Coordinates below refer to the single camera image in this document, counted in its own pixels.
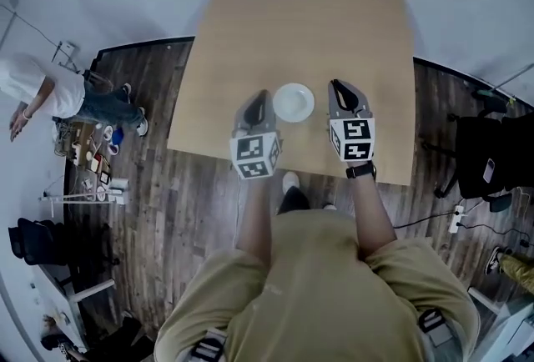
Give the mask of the person's right forearm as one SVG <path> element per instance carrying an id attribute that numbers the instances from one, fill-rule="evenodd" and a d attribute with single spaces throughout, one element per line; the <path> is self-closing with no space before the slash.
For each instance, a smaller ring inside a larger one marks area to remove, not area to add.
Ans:
<path id="1" fill-rule="evenodd" d="M 372 173 L 350 178 L 355 206 L 356 235 L 363 259 L 397 240 Z"/>

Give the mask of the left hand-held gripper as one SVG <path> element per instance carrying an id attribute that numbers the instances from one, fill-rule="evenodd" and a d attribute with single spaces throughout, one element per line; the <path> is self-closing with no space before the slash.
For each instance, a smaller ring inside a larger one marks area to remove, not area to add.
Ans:
<path id="1" fill-rule="evenodd" d="M 274 175 L 282 144 L 268 90 L 258 91 L 238 108 L 229 148 L 232 164 L 241 179 Z"/>

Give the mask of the black office chair with phone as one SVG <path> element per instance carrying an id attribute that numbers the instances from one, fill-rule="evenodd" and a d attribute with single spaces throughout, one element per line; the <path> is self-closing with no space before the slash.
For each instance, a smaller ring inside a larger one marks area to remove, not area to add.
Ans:
<path id="1" fill-rule="evenodd" d="M 462 198 L 481 198 L 492 213 L 499 213 L 511 206 L 513 189 L 534 188 L 534 111 L 514 118 L 506 113 L 502 99 L 485 98 L 476 116 L 447 115 L 447 121 L 456 125 L 453 149 L 421 143 L 423 149 L 455 161 L 450 181 L 434 190 L 437 198 L 445 198 L 458 187 Z M 488 184 L 482 175 L 489 158 L 495 162 L 495 171 Z"/>

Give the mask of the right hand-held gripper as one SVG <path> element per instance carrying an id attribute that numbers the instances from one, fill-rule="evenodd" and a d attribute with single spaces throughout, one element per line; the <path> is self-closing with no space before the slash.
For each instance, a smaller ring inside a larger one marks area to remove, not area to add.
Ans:
<path id="1" fill-rule="evenodd" d="M 367 97 L 354 85 L 333 79 L 328 84 L 330 142 L 344 162 L 372 160 L 375 119 Z"/>

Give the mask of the white plate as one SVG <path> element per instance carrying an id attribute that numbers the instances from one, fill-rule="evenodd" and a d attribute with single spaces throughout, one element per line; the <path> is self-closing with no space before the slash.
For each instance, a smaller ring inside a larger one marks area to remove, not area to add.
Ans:
<path id="1" fill-rule="evenodd" d="M 305 121 L 314 111 L 314 108 L 315 108 L 315 97 L 314 97 L 314 94 L 311 92 L 311 90 L 309 88 L 307 88 L 305 85 L 303 84 L 300 84 L 300 83 L 293 83 L 293 84 L 299 84 L 302 86 L 302 88 L 306 91 L 306 95 L 307 95 L 307 100 L 308 100 L 308 104 L 307 104 L 307 108 L 305 109 L 305 111 L 301 112 L 300 114 L 296 114 L 296 115 L 286 115 L 284 114 L 283 112 L 280 111 L 280 105 L 279 105 L 279 100 L 278 100 L 278 93 L 279 93 L 279 90 L 284 86 L 281 86 L 275 93 L 274 97 L 273 97 L 273 105 L 274 105 L 274 110 L 275 110 L 275 113 L 276 115 L 282 119 L 283 121 L 287 122 L 287 123 L 300 123 L 300 122 L 303 122 Z"/>

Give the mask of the white desk corner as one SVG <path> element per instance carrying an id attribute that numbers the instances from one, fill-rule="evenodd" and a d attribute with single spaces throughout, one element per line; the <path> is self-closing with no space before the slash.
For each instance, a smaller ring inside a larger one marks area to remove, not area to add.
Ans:
<path id="1" fill-rule="evenodd" d="M 529 294 L 501 304 L 474 287 L 468 289 L 468 294 L 496 315 L 470 362 L 502 362 L 534 344 L 534 296 Z"/>

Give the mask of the white power strip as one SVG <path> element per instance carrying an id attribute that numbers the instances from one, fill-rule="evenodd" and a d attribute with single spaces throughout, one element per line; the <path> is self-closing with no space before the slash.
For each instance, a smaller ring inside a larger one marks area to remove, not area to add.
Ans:
<path id="1" fill-rule="evenodd" d="M 455 206 L 452 214 L 451 221 L 449 225 L 448 232 L 450 234 L 456 234 L 460 228 L 461 220 L 465 216 L 465 208 L 463 205 L 458 204 Z"/>

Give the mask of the person's black trouser leg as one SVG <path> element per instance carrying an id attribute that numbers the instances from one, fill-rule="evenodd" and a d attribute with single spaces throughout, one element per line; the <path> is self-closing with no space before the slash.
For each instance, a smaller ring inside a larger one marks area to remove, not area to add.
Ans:
<path id="1" fill-rule="evenodd" d="M 296 186 L 291 186 L 285 192 L 277 214 L 281 215 L 295 210 L 308 209 L 310 209 L 310 202 L 307 196 L 300 190 L 300 188 L 297 188 Z"/>

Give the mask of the white folded stand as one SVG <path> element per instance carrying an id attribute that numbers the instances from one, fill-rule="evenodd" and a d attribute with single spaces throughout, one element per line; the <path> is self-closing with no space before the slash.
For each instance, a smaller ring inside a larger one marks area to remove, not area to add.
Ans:
<path id="1" fill-rule="evenodd" d="M 129 201 L 129 182 L 126 178 L 112 178 L 107 188 L 98 186 L 89 193 L 41 196 L 39 202 L 50 204 L 116 204 L 124 206 Z"/>

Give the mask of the person's left forearm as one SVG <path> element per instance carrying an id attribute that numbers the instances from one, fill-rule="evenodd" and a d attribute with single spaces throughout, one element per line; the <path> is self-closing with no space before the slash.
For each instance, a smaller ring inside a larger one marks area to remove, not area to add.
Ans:
<path id="1" fill-rule="evenodd" d="M 272 233 L 270 214 L 271 177 L 248 181 L 243 217 L 235 248 L 250 254 L 269 267 Z"/>

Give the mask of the black mesh office chair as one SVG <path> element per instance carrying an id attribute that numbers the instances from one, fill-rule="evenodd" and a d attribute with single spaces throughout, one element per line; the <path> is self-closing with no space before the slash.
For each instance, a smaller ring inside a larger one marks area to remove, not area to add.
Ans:
<path id="1" fill-rule="evenodd" d="M 120 264 L 111 248 L 108 224 L 84 233 L 51 220 L 20 218 L 16 226 L 8 229 L 8 237 L 16 258 L 30 266 L 66 266 L 75 278 L 101 274 Z"/>

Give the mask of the black wristwatch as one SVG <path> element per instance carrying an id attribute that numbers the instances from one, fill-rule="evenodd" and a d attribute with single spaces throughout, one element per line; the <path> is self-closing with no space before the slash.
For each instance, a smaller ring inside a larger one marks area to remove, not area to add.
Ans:
<path id="1" fill-rule="evenodd" d="M 363 163 L 349 164 L 345 170 L 348 179 L 356 179 L 362 176 L 371 175 L 376 180 L 376 167 L 372 161 L 365 161 Z"/>

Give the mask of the metal rod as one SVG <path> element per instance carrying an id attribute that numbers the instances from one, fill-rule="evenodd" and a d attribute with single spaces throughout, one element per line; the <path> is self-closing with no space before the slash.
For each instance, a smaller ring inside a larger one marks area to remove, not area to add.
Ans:
<path id="1" fill-rule="evenodd" d="M 503 82 L 497 84 L 496 86 L 492 87 L 490 89 L 490 93 L 494 93 L 497 89 L 500 89 L 504 85 L 508 84 L 509 82 L 515 80 L 516 78 L 519 78 L 523 74 L 527 73 L 528 71 L 532 70 L 534 68 L 534 63 L 527 64 L 524 68 L 519 70 L 518 72 L 511 75 L 509 78 L 506 78 Z"/>

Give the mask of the person's khaki shirt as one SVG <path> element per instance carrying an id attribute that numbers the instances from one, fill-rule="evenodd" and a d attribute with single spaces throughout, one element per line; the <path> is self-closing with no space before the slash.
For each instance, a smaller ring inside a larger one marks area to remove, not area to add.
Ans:
<path id="1" fill-rule="evenodd" d="M 420 315 L 452 332 L 442 360 L 465 361 L 480 317 L 425 239 L 398 239 L 359 259 L 355 221 L 333 210 L 272 219 L 269 267 L 238 249 L 211 254 L 165 321 L 156 362 L 183 362 L 210 328 L 228 362 L 427 362 Z"/>

